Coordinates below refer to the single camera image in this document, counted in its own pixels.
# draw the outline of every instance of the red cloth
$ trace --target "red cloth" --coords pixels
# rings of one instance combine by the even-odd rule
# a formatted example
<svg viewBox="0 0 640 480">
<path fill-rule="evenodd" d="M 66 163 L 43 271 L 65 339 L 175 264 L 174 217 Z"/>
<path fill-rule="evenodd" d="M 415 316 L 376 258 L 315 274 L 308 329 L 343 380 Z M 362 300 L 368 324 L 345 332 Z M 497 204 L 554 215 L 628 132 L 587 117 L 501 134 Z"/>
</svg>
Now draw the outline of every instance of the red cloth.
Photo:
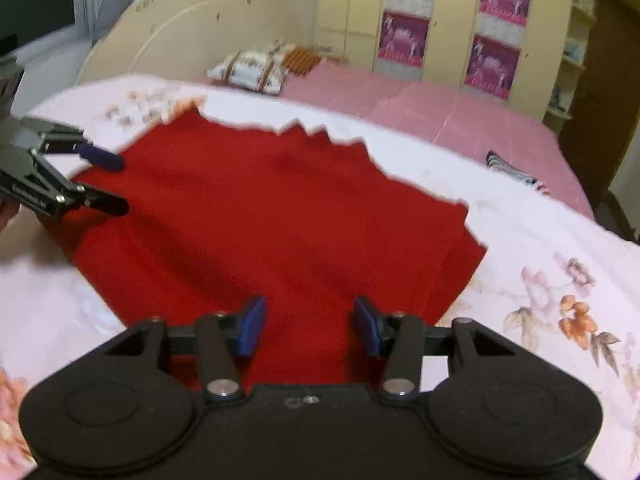
<svg viewBox="0 0 640 480">
<path fill-rule="evenodd" d="M 356 295 L 434 323 L 484 256 L 465 205 L 387 178 L 363 143 L 325 132 L 236 130 L 194 110 L 124 157 L 122 173 L 78 180 L 127 197 L 129 214 L 82 209 L 50 231 L 128 325 L 191 324 L 264 295 L 248 384 L 369 380 Z"/>
</svg>

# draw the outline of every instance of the folded cloth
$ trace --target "folded cloth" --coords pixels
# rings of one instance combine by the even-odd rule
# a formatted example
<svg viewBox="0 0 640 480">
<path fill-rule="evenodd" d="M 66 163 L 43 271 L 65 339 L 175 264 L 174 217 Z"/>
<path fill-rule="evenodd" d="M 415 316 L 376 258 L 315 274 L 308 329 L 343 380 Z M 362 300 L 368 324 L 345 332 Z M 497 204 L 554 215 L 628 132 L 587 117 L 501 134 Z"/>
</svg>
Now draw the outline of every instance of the folded cloth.
<svg viewBox="0 0 640 480">
<path fill-rule="evenodd" d="M 524 171 L 519 170 L 518 168 L 509 164 L 506 160 L 504 160 L 500 155 L 495 153 L 492 150 L 486 154 L 486 166 L 491 170 L 500 171 L 509 175 L 510 177 L 515 178 L 516 180 L 521 181 L 527 186 L 531 186 L 536 189 L 536 191 L 541 192 L 544 195 L 549 194 L 549 188 L 545 186 L 542 182 L 536 179 L 534 176 L 529 173 L 525 173 Z"/>
<path fill-rule="evenodd" d="M 191 324 L 264 295 L 247 385 L 369 381 L 356 295 L 434 323 L 484 256 L 465 205 L 387 178 L 362 142 L 324 131 L 238 130 L 190 110 L 123 155 L 123 172 L 79 179 L 126 196 L 130 213 L 83 209 L 50 232 L 129 325 Z"/>
</svg>

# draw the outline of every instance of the door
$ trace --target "door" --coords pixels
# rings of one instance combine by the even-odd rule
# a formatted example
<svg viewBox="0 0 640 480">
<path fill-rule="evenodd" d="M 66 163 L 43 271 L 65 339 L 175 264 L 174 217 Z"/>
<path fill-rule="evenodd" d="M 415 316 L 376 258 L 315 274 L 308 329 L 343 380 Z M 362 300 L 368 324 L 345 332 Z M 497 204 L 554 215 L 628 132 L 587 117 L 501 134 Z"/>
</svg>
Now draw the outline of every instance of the door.
<svg viewBox="0 0 640 480">
<path fill-rule="evenodd" d="M 591 205 L 602 201 L 640 109 L 640 17 L 619 0 L 596 0 L 584 72 L 560 147 Z"/>
</svg>

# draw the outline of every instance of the finger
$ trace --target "finger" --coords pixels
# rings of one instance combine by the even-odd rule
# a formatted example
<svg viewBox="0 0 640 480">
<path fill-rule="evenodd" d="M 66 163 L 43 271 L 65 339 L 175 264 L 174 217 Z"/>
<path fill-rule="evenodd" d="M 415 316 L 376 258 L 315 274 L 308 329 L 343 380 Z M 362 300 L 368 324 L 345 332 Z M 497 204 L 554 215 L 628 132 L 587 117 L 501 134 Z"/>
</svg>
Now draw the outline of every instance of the finger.
<svg viewBox="0 0 640 480">
<path fill-rule="evenodd" d="M 6 227 L 9 220 L 20 211 L 20 205 L 13 201 L 0 202 L 0 231 Z"/>
</svg>

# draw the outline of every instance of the headboard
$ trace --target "headboard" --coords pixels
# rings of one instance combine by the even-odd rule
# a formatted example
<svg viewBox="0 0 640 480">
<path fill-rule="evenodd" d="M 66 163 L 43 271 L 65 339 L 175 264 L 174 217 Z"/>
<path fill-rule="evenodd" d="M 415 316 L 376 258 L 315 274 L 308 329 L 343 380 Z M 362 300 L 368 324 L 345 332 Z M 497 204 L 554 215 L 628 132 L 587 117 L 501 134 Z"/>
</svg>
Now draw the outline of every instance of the headboard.
<svg viewBox="0 0 640 480">
<path fill-rule="evenodd" d="M 78 83 L 138 72 L 202 80 L 236 50 L 301 41 L 286 0 L 136 0 L 84 62 Z"/>
</svg>

